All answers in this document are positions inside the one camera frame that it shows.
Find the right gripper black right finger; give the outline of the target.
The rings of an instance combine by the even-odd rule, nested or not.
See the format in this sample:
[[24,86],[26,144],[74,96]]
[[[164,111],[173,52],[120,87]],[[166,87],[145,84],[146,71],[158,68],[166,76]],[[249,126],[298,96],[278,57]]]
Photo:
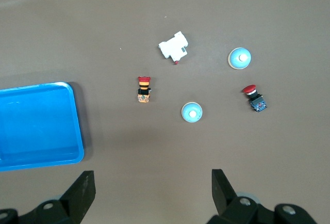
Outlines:
[[212,198],[218,214],[207,224],[317,224],[300,206],[282,203],[273,211],[247,196],[238,196],[222,169],[213,169]]

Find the blue dome bell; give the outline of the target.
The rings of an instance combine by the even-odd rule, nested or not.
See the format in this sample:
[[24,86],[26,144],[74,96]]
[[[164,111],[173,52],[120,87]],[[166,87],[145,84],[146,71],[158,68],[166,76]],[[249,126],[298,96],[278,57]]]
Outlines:
[[202,118],[203,109],[200,104],[189,102],[181,108],[181,116],[186,122],[196,123]]
[[235,70],[245,69],[252,60],[250,51],[243,47],[233,49],[228,55],[228,64]]

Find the blue plastic tray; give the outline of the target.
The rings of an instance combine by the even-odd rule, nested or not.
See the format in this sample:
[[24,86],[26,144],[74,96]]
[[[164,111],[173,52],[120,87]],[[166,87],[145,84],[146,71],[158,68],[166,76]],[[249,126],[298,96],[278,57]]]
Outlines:
[[0,172],[76,164],[84,155],[68,83],[0,89]]

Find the striped red emergency stop switch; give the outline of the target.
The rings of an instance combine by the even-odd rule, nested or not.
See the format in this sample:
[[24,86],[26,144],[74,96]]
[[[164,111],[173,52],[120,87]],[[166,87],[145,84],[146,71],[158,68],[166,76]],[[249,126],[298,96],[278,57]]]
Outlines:
[[139,81],[139,89],[138,89],[138,101],[140,103],[148,103],[150,100],[150,81],[151,77],[149,76],[139,76],[138,77]]

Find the red mushroom push button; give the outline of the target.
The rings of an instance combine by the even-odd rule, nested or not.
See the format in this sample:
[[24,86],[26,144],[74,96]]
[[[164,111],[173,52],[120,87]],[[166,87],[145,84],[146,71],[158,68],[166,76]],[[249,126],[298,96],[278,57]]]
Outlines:
[[263,99],[263,95],[258,93],[256,85],[248,85],[242,89],[242,92],[245,93],[249,104],[257,113],[267,108],[266,101]]

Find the white circuit breaker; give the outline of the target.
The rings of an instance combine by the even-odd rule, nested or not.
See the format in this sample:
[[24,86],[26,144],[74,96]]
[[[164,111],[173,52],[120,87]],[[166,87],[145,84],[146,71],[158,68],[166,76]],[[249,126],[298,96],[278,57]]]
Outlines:
[[158,44],[158,48],[161,50],[165,59],[172,58],[175,65],[187,55],[186,47],[188,46],[188,40],[184,34],[179,31],[168,40]]

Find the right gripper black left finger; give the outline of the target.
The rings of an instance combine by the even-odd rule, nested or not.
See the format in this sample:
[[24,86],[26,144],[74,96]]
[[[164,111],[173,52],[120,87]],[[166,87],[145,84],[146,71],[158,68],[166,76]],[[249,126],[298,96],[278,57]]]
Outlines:
[[94,171],[84,171],[58,200],[48,200],[22,216],[0,210],[0,224],[80,224],[96,195]]

